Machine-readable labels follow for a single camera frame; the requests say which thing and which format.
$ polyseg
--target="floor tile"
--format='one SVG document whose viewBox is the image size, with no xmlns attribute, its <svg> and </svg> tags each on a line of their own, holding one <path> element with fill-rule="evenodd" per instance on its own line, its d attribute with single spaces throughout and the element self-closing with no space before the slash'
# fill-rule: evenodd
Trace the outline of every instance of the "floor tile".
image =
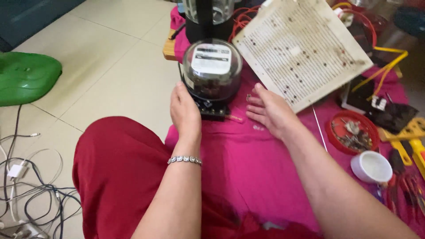
<svg viewBox="0 0 425 239">
<path fill-rule="evenodd" d="M 163 16 L 161 20 L 146 33 L 142 40 L 163 47 L 167 40 L 168 33 L 170 32 L 170 21 L 170 14 Z"/>
<path fill-rule="evenodd" d="M 13 135 L 16 125 L 16 117 L 19 106 L 0 107 L 0 139 L 9 135 Z M 18 137 L 15 143 L 12 156 L 19 156 L 23 151 L 37 141 L 57 120 L 54 116 L 40 110 L 34 105 L 23 105 L 19 117 L 18 134 L 30 135 L 41 133 L 35 137 Z M 8 152 L 12 139 L 1 142 L 5 151 Z M 4 160 L 4 156 L 0 153 L 0 162 Z"/>
<path fill-rule="evenodd" d="M 72 165 L 74 158 L 75 146 L 77 144 L 78 138 L 81 136 L 82 132 L 76 128 L 64 123 L 61 120 L 57 120 L 49 130 L 43 134 L 40 139 L 38 139 L 30 148 L 28 148 L 24 153 L 21 154 L 21 157 L 27 157 L 31 153 L 36 152 L 41 149 L 50 148 L 57 150 L 63 159 L 63 167 L 59 177 L 56 179 L 54 184 L 57 187 L 73 187 L 72 182 Z M 57 169 L 60 166 L 60 160 L 58 154 L 53 150 L 41 151 L 40 153 L 34 155 L 31 158 L 31 161 L 34 162 L 40 171 L 40 176 L 42 177 L 45 183 L 48 183 L 57 172 Z M 26 176 L 21 180 L 22 182 L 30 182 L 39 185 L 40 183 L 37 180 L 37 177 L 34 171 L 31 169 L 28 171 Z M 18 193 L 25 192 L 28 187 L 19 187 Z M 28 197 L 21 199 L 17 204 L 17 211 L 19 216 L 22 219 L 25 219 L 25 214 L 23 213 L 23 206 L 28 200 Z M 49 206 L 49 195 L 44 193 L 43 195 L 36 197 L 31 205 L 28 206 L 28 212 L 33 217 L 41 216 L 45 214 Z M 79 208 L 79 205 L 74 200 L 70 199 L 64 209 L 65 216 L 71 215 Z M 53 203 L 53 209 L 48 216 L 41 220 L 41 222 L 46 222 L 52 219 L 57 211 L 57 203 Z M 64 223 L 64 235 L 65 238 L 83 238 L 82 234 L 82 215 L 75 216 Z"/>
<path fill-rule="evenodd" d="M 70 13 L 142 38 L 174 6 L 163 0 L 87 0 Z"/>
<path fill-rule="evenodd" d="M 66 14 L 15 51 L 45 54 L 62 63 L 63 74 L 37 107 L 60 117 L 136 42 L 137 38 Z"/>
<path fill-rule="evenodd" d="M 172 124 L 170 94 L 180 80 L 178 71 L 161 47 L 141 40 L 61 119 L 83 131 L 99 118 L 127 116 L 163 140 Z"/>
</svg>

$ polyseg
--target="person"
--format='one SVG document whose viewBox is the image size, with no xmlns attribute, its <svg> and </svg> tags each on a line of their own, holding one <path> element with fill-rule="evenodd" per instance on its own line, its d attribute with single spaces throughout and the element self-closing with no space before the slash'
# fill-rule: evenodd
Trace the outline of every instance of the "person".
<svg viewBox="0 0 425 239">
<path fill-rule="evenodd" d="M 253 93 L 258 97 L 248 99 L 246 115 L 287 146 L 322 235 L 302 225 L 266 230 L 252 216 L 232 220 L 203 195 L 199 163 L 167 164 L 175 156 L 200 157 L 201 116 L 179 82 L 170 104 L 179 133 L 172 152 L 152 131 L 125 117 L 100 119 L 80 137 L 73 180 L 85 237 L 418 238 L 332 159 L 282 97 L 260 83 Z"/>
</svg>

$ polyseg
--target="green plastic object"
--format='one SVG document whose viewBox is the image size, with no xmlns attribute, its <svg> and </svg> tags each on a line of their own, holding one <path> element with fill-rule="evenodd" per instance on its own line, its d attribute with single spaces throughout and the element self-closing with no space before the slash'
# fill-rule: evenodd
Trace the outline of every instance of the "green plastic object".
<svg viewBox="0 0 425 239">
<path fill-rule="evenodd" d="M 45 55 L 0 53 L 0 106 L 31 103 L 49 92 L 62 73 L 61 63 Z"/>
</svg>

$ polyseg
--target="hand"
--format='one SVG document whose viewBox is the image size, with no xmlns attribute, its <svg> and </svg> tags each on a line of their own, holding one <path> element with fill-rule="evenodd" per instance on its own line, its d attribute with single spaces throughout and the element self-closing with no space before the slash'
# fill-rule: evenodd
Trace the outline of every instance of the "hand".
<svg viewBox="0 0 425 239">
<path fill-rule="evenodd" d="M 297 115 L 284 98 L 266 90 L 260 83 L 257 83 L 252 91 L 259 98 L 249 97 L 248 102 L 258 106 L 248 105 L 246 115 L 266 126 L 273 136 L 283 140 L 284 131 L 300 123 Z"/>
<path fill-rule="evenodd" d="M 183 82 L 177 82 L 171 93 L 170 114 L 179 139 L 201 138 L 201 113 Z"/>
</svg>

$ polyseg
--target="yellow handle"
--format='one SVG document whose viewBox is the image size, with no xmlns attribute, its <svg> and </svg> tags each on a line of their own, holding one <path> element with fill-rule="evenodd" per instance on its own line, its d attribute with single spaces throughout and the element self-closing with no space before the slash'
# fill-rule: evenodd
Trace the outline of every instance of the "yellow handle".
<svg viewBox="0 0 425 239">
<path fill-rule="evenodd" d="M 393 148 L 397 149 L 400 153 L 401 160 L 403 160 L 404 165 L 410 166 L 413 164 L 412 160 L 410 159 L 409 155 L 407 154 L 406 150 L 404 149 L 403 145 L 398 140 L 392 140 L 390 141 L 391 146 Z"/>
<path fill-rule="evenodd" d="M 419 169 L 419 172 L 421 173 L 422 177 L 425 180 L 425 161 L 424 161 L 425 148 L 419 139 L 411 139 L 409 143 L 413 149 L 413 160 L 415 161 L 416 166 Z"/>
</svg>

